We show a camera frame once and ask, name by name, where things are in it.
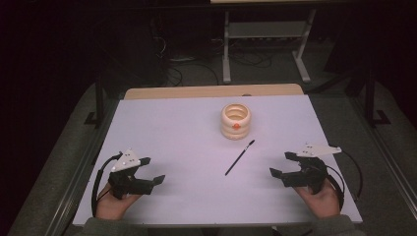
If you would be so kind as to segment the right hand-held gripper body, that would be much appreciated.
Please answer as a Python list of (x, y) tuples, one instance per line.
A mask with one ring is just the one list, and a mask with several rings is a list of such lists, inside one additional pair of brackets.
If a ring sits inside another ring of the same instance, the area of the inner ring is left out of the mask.
[(301, 150), (296, 152), (300, 157), (300, 167), (307, 174), (307, 186), (317, 194), (322, 190), (323, 184), (328, 179), (334, 188), (340, 192), (340, 187), (334, 178), (328, 174), (327, 165), (321, 160), (321, 156), (341, 153), (340, 147), (329, 145), (305, 144)]

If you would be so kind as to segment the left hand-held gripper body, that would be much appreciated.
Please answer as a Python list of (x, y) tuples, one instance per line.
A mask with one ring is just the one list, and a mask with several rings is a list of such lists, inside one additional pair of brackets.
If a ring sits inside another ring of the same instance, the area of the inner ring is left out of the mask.
[(115, 198), (121, 200), (125, 195), (141, 193), (140, 183), (135, 178), (141, 164), (140, 159), (130, 148), (121, 153), (120, 158), (111, 168), (108, 179)]

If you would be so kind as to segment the black pen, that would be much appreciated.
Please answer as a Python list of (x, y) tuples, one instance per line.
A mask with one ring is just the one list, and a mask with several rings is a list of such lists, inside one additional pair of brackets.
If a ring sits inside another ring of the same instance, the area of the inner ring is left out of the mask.
[(244, 149), (239, 153), (239, 155), (237, 156), (237, 158), (232, 162), (232, 164), (229, 166), (229, 168), (226, 170), (226, 172), (224, 173), (224, 176), (227, 176), (231, 170), (235, 167), (235, 165), (238, 163), (238, 161), (242, 158), (242, 156), (247, 152), (248, 148), (250, 146), (252, 146), (255, 143), (256, 140), (251, 140), (245, 147)]

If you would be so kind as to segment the cream ringed pen holder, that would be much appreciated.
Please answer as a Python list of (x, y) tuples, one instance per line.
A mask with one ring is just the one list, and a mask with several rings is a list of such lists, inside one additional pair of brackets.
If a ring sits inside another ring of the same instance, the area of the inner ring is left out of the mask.
[(224, 106), (220, 114), (220, 131), (229, 140), (241, 140), (248, 136), (252, 113), (241, 103)]

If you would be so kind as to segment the person's left hand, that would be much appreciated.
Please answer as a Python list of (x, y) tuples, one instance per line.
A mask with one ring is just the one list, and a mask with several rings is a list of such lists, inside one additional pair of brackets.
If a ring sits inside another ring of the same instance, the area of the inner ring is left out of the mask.
[(124, 196), (121, 200), (111, 194), (111, 186), (106, 184), (99, 193), (95, 216), (105, 220), (121, 220), (126, 211), (141, 195)]

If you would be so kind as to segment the person's right hand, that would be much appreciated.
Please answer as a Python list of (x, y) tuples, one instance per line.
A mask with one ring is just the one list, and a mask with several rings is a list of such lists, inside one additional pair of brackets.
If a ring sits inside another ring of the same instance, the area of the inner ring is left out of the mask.
[(337, 193), (329, 180), (325, 180), (322, 189), (316, 194), (311, 194), (303, 187), (294, 187), (294, 191), (317, 218), (340, 215)]

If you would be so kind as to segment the black metal stand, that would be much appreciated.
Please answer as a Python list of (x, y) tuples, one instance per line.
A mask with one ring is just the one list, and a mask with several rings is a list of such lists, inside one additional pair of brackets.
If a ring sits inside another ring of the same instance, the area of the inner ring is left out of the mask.
[(104, 91), (101, 76), (98, 76), (94, 83), (95, 110), (90, 112), (85, 120), (86, 125), (94, 125), (98, 129), (104, 118)]
[(375, 109), (375, 90), (376, 80), (373, 67), (367, 69), (365, 80), (365, 118), (369, 125), (375, 128), (377, 125), (387, 125), (390, 123), (383, 110)]

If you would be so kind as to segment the white metal desk frame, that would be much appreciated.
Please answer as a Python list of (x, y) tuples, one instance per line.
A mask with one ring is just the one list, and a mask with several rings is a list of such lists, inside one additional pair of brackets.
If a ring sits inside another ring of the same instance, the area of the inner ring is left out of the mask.
[(230, 14), (224, 14), (222, 76), (226, 84), (231, 83), (229, 40), (243, 38), (300, 38), (301, 42), (297, 50), (292, 52), (293, 60), (303, 83), (308, 84), (311, 79), (303, 62), (302, 56), (316, 17), (317, 10), (309, 11), (305, 21), (284, 22), (231, 22)]

